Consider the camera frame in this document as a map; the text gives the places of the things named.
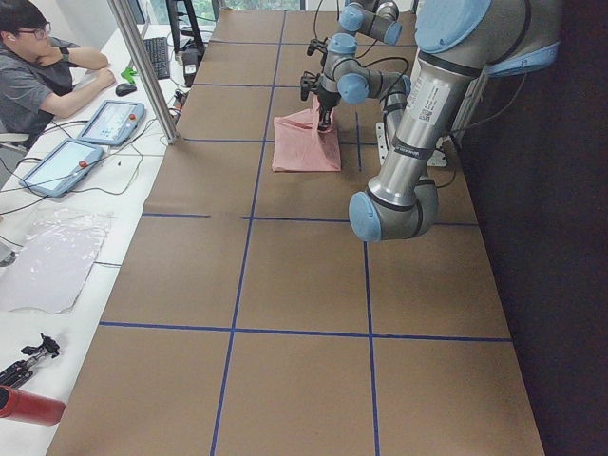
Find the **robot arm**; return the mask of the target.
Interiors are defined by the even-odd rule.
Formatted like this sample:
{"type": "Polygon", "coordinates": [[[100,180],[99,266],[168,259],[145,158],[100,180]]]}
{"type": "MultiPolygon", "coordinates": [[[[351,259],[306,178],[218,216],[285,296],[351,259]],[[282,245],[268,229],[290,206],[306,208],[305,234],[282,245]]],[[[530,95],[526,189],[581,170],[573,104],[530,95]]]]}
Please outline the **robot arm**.
{"type": "Polygon", "coordinates": [[[438,192],[427,164],[466,95],[481,75],[503,77],[551,65],[560,45],[559,1],[428,1],[418,13],[414,38],[420,71],[414,81],[397,72],[363,67],[357,35],[393,45],[402,27],[391,1],[350,1],[340,30],[321,45],[323,70],[303,92],[320,107],[318,127],[331,124],[342,102],[385,104],[389,150],[367,188],[351,197],[349,218],[363,241],[415,238],[438,213],[438,192]]]}
{"type": "Polygon", "coordinates": [[[337,82],[348,73],[379,80],[378,70],[360,66],[356,59],[356,35],[394,46],[402,33],[399,9],[393,1],[349,1],[338,17],[338,29],[325,46],[321,78],[337,82]]]}

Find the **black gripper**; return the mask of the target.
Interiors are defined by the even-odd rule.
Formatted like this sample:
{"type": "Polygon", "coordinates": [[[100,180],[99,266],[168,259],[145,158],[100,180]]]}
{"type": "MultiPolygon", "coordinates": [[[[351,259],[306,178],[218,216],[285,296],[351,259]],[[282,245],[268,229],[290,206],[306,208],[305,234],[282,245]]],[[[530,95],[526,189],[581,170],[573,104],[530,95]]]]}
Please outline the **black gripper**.
{"type": "Polygon", "coordinates": [[[321,53],[322,53],[322,58],[321,58],[322,74],[325,76],[331,76],[332,75],[332,65],[333,65],[331,53],[326,48],[323,48],[321,50],[321,53]]]}
{"type": "Polygon", "coordinates": [[[332,112],[339,104],[339,93],[319,85],[316,96],[320,107],[317,109],[317,130],[327,131],[332,126],[332,112]]]}

